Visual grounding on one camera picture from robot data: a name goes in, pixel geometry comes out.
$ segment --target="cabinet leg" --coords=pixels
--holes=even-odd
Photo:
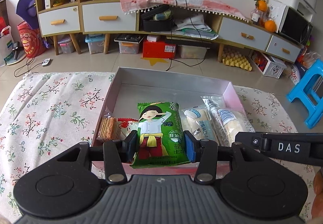
[[[59,55],[59,44],[57,43],[57,35],[53,36],[54,47],[55,47],[55,54]]]
[[[222,62],[222,54],[223,54],[224,44],[219,44],[219,54],[218,54],[218,62]]]
[[[107,54],[108,53],[108,50],[109,50],[109,42],[110,42],[110,34],[105,34],[104,49],[103,49],[104,54]]]
[[[80,46],[79,46],[78,42],[76,41],[75,34],[69,34],[69,36],[72,39],[73,45],[74,45],[74,47],[76,49],[76,52],[80,55],[81,54],[81,49],[80,49]]]

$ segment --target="blue plastic stool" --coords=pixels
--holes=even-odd
[[[299,98],[308,109],[309,115],[305,120],[305,124],[310,129],[319,122],[323,115],[323,98],[320,98],[313,90],[313,86],[320,76],[323,76],[323,62],[318,59],[286,96],[289,102]],[[311,95],[317,105],[314,105],[307,95]]]

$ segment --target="white shopping bag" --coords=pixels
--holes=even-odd
[[[9,34],[4,34],[4,31],[9,30]],[[5,65],[14,56],[12,51],[14,40],[11,36],[11,26],[2,29],[0,36],[0,66]]]

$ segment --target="yellow star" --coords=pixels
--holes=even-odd
[[[155,65],[156,63],[168,63],[165,59],[162,58],[148,58],[148,57],[140,57],[143,60],[148,60],[150,62],[150,66]]]

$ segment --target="white drawer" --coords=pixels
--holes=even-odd
[[[125,15],[119,2],[88,4],[82,9],[85,32],[136,31],[136,14]]]
[[[41,13],[39,24],[43,36],[80,31],[79,9],[77,6],[72,6]]]
[[[219,38],[265,51],[270,34],[256,27],[223,17]]]
[[[270,40],[268,48],[266,50],[267,53],[275,55],[279,58],[286,59],[291,62],[295,62],[299,51],[301,49],[297,46],[277,37],[273,36]]]

